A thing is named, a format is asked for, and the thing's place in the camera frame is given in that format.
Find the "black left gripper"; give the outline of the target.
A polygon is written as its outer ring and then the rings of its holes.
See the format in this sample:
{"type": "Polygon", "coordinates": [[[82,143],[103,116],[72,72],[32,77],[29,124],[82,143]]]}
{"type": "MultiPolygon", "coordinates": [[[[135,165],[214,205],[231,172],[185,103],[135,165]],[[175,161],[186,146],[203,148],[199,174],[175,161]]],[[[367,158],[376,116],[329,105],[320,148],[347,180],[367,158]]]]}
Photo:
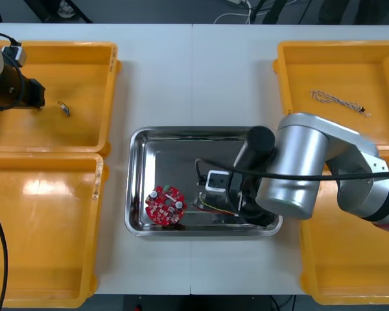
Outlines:
{"type": "Polygon", "coordinates": [[[33,78],[26,79],[21,103],[24,108],[42,109],[45,106],[45,88],[33,78]]]}

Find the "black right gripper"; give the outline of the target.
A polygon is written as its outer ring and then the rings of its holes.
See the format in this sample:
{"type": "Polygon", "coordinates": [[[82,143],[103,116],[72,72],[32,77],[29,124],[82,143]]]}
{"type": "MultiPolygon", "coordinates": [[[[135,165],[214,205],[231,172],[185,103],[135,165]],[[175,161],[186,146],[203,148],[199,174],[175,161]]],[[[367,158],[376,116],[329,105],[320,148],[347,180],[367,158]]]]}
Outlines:
{"type": "Polygon", "coordinates": [[[262,213],[262,208],[255,201],[260,180],[233,172],[228,176],[227,201],[247,224],[255,225],[256,214],[262,213]]]}

